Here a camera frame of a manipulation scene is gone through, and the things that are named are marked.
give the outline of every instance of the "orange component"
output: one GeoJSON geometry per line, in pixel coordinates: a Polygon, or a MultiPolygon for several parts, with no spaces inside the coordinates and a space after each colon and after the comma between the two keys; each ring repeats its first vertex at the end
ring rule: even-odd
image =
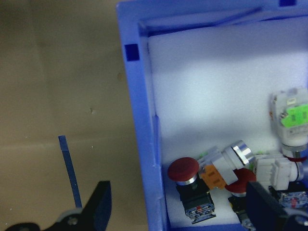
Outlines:
{"type": "Polygon", "coordinates": [[[219,188],[224,189],[226,182],[221,177],[214,165],[204,166],[205,172],[200,174],[200,177],[207,184],[209,189],[219,188]]]}

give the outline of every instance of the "silver metal ring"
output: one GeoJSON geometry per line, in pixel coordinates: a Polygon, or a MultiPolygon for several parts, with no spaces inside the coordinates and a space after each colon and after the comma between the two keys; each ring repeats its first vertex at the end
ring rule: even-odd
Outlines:
{"type": "Polygon", "coordinates": [[[254,158],[250,148],[248,148],[248,146],[243,141],[237,141],[231,145],[231,148],[237,154],[243,165],[249,164],[249,161],[254,158]]]}
{"type": "Polygon", "coordinates": [[[232,195],[236,196],[236,197],[246,197],[246,192],[243,193],[236,193],[236,192],[231,192],[232,195]]]}
{"type": "Polygon", "coordinates": [[[189,185],[191,183],[194,183],[197,179],[197,175],[194,175],[192,178],[190,178],[187,181],[176,181],[177,185],[189,185]]]}

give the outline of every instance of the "red button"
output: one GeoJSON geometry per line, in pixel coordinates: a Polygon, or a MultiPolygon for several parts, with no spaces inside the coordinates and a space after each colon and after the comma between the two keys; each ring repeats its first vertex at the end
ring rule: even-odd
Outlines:
{"type": "Polygon", "coordinates": [[[199,171],[199,164],[193,158],[183,157],[174,161],[168,168],[168,176],[173,181],[187,181],[199,171]]]}
{"type": "Polygon", "coordinates": [[[231,193],[244,193],[246,192],[247,183],[249,181],[257,180],[255,174],[247,168],[236,169],[234,170],[234,173],[237,176],[238,181],[225,186],[226,190],[231,193]]]}

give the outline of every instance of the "white plastic connector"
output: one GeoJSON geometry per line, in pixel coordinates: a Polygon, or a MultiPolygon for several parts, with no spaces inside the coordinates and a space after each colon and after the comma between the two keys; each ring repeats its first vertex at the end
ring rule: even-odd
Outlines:
{"type": "Polygon", "coordinates": [[[254,173],[257,181],[265,188],[271,185],[271,171],[276,159],[284,158],[280,152],[272,152],[271,154],[256,155],[254,161],[254,173]]]}
{"type": "Polygon", "coordinates": [[[301,163],[291,162],[287,158],[275,160],[270,178],[271,185],[275,190],[287,190],[289,182],[298,180],[297,164],[301,163]]]}

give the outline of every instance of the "metal screw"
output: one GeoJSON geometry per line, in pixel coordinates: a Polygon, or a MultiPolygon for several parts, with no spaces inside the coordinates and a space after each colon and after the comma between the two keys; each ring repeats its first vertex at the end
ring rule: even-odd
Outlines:
{"type": "Polygon", "coordinates": [[[68,225],[77,225],[77,223],[78,223],[78,218],[76,217],[70,217],[67,221],[68,225]]]}
{"type": "Polygon", "coordinates": [[[288,116],[288,114],[286,112],[283,112],[280,114],[280,119],[284,119],[288,116]]]}

